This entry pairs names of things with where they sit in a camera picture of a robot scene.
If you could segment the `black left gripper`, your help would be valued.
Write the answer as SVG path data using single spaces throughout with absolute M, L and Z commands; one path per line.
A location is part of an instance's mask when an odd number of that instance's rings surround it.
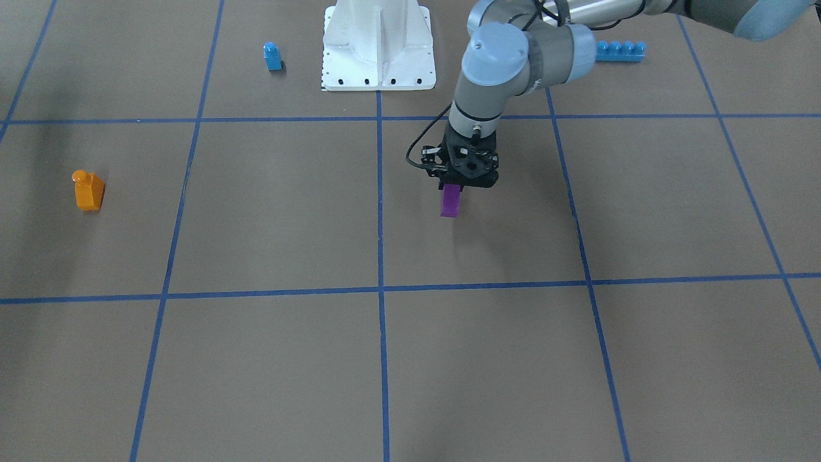
M 495 133 L 474 141 L 447 126 L 439 147 L 445 167 L 436 173 L 440 184 L 490 188 L 498 181 Z

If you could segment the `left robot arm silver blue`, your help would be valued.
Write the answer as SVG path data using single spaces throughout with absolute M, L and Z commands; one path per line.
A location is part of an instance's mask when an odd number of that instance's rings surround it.
M 441 186 L 490 188 L 498 180 L 496 128 L 508 100 L 577 81 L 593 68 L 595 30 L 670 13 L 741 39 L 780 35 L 818 1 L 480 1 L 439 146 L 412 165 Z

